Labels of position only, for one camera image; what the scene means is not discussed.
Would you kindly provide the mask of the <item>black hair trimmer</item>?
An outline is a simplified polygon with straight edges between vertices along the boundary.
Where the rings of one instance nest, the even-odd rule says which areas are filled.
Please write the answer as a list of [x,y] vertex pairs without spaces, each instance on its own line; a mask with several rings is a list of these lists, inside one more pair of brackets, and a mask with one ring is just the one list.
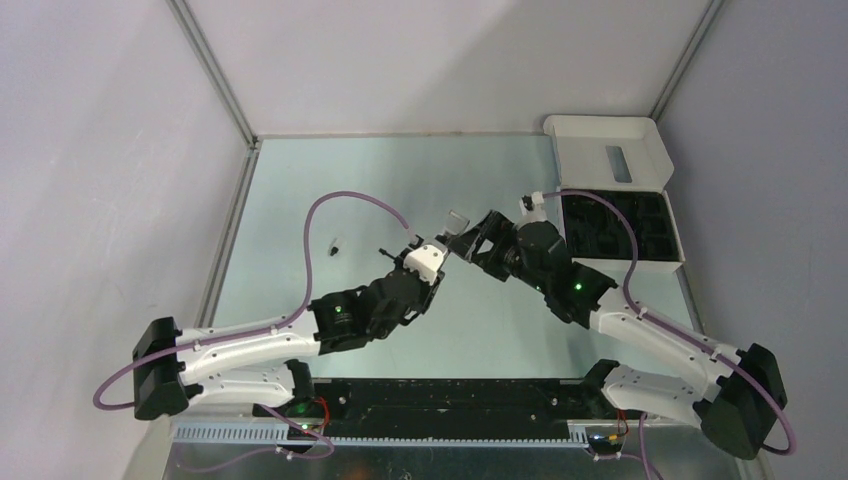
[[435,240],[447,246],[453,238],[466,231],[469,223],[470,220],[467,217],[455,210],[450,210],[445,217],[441,232],[435,235]]

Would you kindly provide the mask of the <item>small black cleaning brush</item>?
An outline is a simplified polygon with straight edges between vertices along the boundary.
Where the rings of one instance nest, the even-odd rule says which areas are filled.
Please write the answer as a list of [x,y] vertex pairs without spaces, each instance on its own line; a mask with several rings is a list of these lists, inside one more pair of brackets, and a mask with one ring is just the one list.
[[383,248],[379,248],[378,253],[382,256],[385,256],[385,257],[391,259],[392,261],[397,261],[397,260],[400,259],[399,256],[392,254],[392,253],[390,253],[389,251],[387,251],[386,249],[383,249]]

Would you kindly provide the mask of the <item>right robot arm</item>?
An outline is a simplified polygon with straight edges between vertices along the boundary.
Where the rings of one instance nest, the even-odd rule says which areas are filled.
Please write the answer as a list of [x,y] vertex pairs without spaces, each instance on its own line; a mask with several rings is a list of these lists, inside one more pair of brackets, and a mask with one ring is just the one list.
[[777,359],[764,346],[739,349],[670,324],[628,299],[611,277],[574,261],[548,221],[516,225],[491,211],[451,238],[448,248],[500,281],[514,277],[535,288],[563,322],[642,348],[675,371],[667,376],[598,361],[581,392],[591,416],[606,418],[619,409],[673,419],[743,460],[765,449],[787,395]]

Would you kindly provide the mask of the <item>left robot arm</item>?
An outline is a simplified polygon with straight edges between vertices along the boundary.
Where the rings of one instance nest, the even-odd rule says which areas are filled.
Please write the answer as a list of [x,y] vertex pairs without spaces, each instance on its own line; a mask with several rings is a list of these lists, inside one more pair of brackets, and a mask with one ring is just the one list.
[[396,259],[367,286],[315,299],[294,322],[245,336],[233,328],[181,330],[171,317],[152,321],[132,352],[133,414],[150,421],[201,404],[282,407],[304,416],[316,403],[310,357],[387,338],[424,314],[444,278],[443,253],[425,245]]

